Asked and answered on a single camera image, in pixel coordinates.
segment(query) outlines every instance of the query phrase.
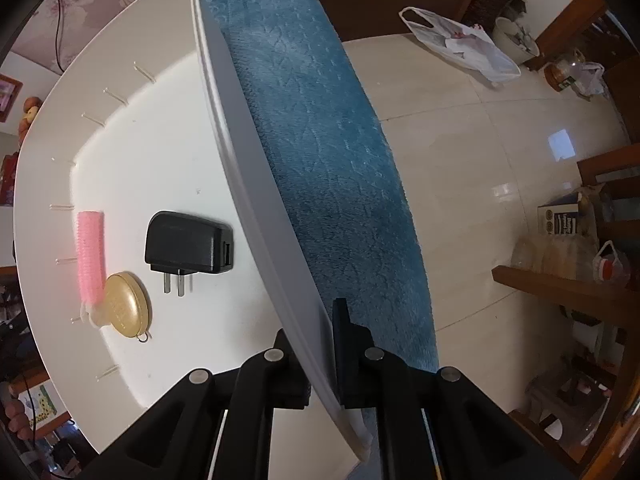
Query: gold round container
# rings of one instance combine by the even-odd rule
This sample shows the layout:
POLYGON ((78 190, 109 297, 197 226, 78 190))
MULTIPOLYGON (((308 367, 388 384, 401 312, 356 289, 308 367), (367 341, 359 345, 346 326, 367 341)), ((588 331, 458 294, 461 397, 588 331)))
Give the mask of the gold round container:
POLYGON ((123 336, 140 338, 146 332, 146 297, 131 273, 118 272, 107 278, 102 305, 113 327, 123 336))

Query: floral wallpaper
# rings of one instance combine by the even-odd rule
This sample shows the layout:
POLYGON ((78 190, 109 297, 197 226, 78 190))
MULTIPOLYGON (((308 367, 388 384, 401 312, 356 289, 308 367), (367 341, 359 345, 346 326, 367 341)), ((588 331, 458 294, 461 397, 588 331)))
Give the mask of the floral wallpaper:
MULTIPOLYGON (((62 68, 69 66, 84 46, 122 9, 135 0, 61 0, 58 46, 62 68)), ((44 0, 34 13, 12 50, 54 72, 58 0, 44 0)))

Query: wooden cabinet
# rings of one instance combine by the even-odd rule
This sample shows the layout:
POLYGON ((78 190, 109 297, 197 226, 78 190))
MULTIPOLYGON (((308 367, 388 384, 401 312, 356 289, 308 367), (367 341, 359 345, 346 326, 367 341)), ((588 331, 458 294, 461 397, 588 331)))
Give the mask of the wooden cabinet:
POLYGON ((607 70, 604 81, 625 121, 631 142, 640 142, 640 56, 607 70))

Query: plastic bag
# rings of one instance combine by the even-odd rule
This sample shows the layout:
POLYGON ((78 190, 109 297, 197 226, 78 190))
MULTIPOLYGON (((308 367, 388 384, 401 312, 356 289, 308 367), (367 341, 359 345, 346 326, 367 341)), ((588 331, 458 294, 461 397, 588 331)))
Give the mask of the plastic bag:
POLYGON ((404 24, 429 49, 464 68, 478 70, 494 83, 511 81, 520 76, 518 66, 494 45, 482 28, 471 28, 428 10, 405 7, 399 13, 404 24), (404 13, 412 10, 433 25, 409 22, 404 13))
POLYGON ((600 63, 580 63, 580 66, 576 67, 576 73, 574 85, 578 92, 586 97, 604 94, 602 85, 604 67, 600 63))
POLYGON ((607 283, 622 288, 626 287, 631 279, 629 259, 625 253, 613 246, 611 240, 604 243, 593 259, 593 279, 597 283, 607 283), (611 248, 611 252, 602 256, 608 247, 611 248))

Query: black power adapter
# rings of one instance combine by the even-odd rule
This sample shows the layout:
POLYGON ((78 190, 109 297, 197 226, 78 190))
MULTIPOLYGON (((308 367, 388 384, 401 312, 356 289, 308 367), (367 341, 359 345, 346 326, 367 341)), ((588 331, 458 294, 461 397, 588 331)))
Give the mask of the black power adapter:
POLYGON ((159 211, 146 229, 145 261, 164 273, 165 293, 171 292, 171 274, 176 274, 178 296, 184 296, 185 275, 219 274, 233 267, 233 232, 213 220, 159 211))

